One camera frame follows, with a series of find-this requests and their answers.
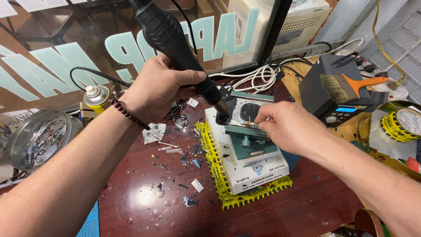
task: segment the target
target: fragile tape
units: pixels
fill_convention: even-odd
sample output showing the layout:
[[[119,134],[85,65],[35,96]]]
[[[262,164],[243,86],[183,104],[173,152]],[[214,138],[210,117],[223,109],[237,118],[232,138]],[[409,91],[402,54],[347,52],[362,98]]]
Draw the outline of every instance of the fragile tape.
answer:
[[[404,121],[406,129],[402,126],[401,121]],[[421,128],[421,114],[411,108],[398,108],[381,118],[380,124],[383,131],[392,139],[396,141],[407,143],[417,139],[421,136],[412,133],[410,130],[417,131]]]
[[[209,166],[212,180],[215,183],[218,198],[222,201],[222,210],[244,206],[245,204],[260,200],[288,187],[292,187],[293,182],[287,175],[260,185],[256,191],[251,193],[231,195],[224,168],[222,167],[222,161],[218,156],[218,146],[210,135],[208,123],[196,123],[196,130],[200,132],[202,148],[203,150],[206,150],[205,158]]]

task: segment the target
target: black scissors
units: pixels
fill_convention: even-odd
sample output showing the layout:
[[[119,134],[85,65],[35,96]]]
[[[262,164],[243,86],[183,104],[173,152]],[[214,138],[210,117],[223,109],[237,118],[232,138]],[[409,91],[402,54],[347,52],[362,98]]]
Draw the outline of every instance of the black scissors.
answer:
[[[358,56],[358,54],[359,54],[358,52],[354,52],[354,53],[352,53],[352,54],[348,54],[348,55],[346,55],[346,56],[344,56],[344,57],[342,57],[342,58],[340,58],[340,59],[338,59],[338,60],[334,61],[334,62],[332,63],[332,65],[337,64],[337,66],[336,66],[335,68],[342,67],[342,66],[344,66],[345,64],[349,63],[350,61],[354,60],[354,58],[355,58],[356,56]]]

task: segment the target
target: clear plastic container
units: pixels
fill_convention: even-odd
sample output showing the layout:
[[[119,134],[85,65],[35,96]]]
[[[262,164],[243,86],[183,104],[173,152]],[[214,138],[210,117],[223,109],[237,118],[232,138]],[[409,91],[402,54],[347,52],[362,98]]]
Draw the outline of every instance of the clear plastic container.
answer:
[[[82,129],[80,120],[60,110],[38,111],[12,134],[7,151],[9,161],[19,170],[37,170]]]

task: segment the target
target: white spray nozzle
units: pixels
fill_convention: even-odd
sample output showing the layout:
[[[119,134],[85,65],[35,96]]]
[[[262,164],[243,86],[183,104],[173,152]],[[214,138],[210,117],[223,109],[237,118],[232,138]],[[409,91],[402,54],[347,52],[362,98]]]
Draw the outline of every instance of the white spray nozzle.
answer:
[[[98,92],[99,92],[98,88],[93,87],[93,86],[87,86],[87,87],[85,88],[85,90],[86,90],[86,93],[87,93],[88,95],[90,95],[90,96],[95,96],[95,95],[97,95],[97,94],[98,94]]]

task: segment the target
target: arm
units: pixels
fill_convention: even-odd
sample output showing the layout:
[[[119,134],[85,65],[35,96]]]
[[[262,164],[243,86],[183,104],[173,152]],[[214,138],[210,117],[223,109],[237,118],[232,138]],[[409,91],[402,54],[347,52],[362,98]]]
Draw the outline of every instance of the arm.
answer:
[[[338,139],[297,103],[263,106],[255,122],[283,150],[307,157],[337,175],[398,236],[419,235],[419,183]]]
[[[181,85],[197,84],[204,72],[170,70],[165,55],[144,65],[120,98],[123,107],[149,124],[179,98],[196,96]],[[114,107],[95,118],[71,143],[0,199],[2,236],[76,236],[108,178],[141,127]]]

